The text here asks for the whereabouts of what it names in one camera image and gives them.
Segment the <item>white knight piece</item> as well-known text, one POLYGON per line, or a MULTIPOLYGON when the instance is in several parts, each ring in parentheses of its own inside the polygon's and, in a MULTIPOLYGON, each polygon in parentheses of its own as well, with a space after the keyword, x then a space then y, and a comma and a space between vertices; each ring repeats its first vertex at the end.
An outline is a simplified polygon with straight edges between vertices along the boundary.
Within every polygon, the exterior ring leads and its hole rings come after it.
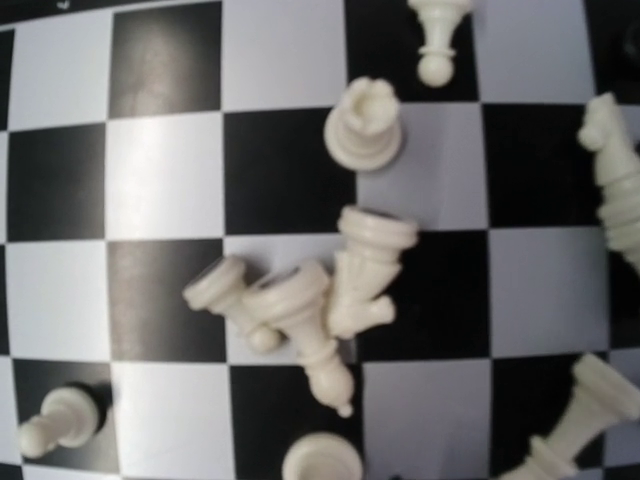
POLYGON ((639 155, 615 95, 589 100, 578 143, 593 154, 594 182, 602 201, 596 211, 609 250, 639 269, 639 155))

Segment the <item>black white chess board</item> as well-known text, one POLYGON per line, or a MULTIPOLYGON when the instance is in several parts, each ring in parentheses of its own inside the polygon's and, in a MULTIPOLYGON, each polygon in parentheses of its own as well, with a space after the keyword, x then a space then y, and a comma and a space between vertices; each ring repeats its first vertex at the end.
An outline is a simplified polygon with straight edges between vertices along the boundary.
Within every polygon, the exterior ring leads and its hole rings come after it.
POLYGON ((2 477, 276 479, 315 431, 352 442, 370 479, 516 467, 581 354, 639 377, 639 279, 605 247, 576 139, 607 91, 638 132, 620 46, 638 35, 635 1, 478 1, 433 89, 403 1, 3 2, 2 477), (356 172, 323 130, 363 76, 394 87, 403 141, 356 172), (396 321, 342 346, 342 418, 291 346, 255 354, 182 290, 224 254, 249 279, 331 265, 350 203, 420 234, 396 321), (20 425, 70 385, 99 431, 23 457, 20 425))

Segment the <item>white pawn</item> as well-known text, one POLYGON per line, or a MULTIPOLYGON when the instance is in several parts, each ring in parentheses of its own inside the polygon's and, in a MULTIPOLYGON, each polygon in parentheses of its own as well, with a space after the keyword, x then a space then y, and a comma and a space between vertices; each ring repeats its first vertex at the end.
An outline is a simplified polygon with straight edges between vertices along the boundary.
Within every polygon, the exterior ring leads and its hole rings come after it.
POLYGON ((72 385, 52 389, 40 412, 20 425, 19 451, 37 459, 59 447, 82 447, 99 431, 101 417, 100 404, 86 390, 72 385))
POLYGON ((452 79, 456 50, 452 41, 464 16, 473 9, 467 0, 415 0, 407 2, 417 15, 424 33, 424 44, 418 52, 417 75, 423 84, 443 87, 452 79))

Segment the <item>white lying piece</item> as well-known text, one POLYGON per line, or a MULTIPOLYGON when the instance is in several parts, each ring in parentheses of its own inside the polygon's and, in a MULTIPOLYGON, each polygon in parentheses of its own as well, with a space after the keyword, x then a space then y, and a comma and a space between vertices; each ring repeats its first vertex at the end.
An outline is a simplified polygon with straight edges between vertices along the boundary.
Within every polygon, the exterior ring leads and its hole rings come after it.
POLYGON ((337 222, 345 245, 334 256, 327 327, 348 340, 396 317, 392 298, 384 293, 402 270, 401 254, 418 242, 413 220, 347 205, 337 222))

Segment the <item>white rook piece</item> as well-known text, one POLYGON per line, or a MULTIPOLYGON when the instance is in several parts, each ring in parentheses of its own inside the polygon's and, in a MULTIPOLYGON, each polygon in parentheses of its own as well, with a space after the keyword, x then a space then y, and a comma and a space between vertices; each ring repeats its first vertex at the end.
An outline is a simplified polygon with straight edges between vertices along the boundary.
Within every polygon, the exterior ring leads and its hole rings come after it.
POLYGON ((400 101, 385 79, 359 77, 330 110, 323 130, 326 149, 340 166, 369 172, 387 166, 402 146, 400 101))

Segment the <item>white queen piece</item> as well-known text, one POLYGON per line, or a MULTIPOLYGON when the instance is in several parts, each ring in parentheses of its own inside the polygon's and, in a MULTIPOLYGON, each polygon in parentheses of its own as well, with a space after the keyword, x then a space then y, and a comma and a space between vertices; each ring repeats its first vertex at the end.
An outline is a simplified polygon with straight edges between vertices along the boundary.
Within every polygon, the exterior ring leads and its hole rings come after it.
POLYGON ((533 436, 530 451, 503 479, 568 479, 578 473, 581 450, 608 428, 639 419, 639 389, 599 357, 588 353, 572 367, 570 401, 551 433, 533 436))

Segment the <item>white lying pawn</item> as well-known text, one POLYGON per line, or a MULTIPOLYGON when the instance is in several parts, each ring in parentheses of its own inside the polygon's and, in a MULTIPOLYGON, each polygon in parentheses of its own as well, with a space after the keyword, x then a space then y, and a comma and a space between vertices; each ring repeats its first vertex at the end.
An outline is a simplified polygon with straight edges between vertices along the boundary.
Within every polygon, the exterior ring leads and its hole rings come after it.
POLYGON ((417 75, 423 84, 443 87, 452 79, 456 50, 452 41, 464 16, 473 9, 467 0, 415 0, 407 2, 417 15, 424 33, 424 44, 418 52, 417 75))

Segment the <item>white bishop piece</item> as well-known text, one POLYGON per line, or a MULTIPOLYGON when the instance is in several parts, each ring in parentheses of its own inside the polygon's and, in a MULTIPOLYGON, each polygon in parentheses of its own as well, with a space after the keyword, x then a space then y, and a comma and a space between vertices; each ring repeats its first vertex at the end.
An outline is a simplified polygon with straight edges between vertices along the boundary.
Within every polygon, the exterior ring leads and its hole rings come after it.
POLYGON ((261 278, 243 297, 249 313, 275 328, 293 344, 314 398, 343 418, 350 417, 355 382, 325 327, 330 278, 316 260, 261 278))

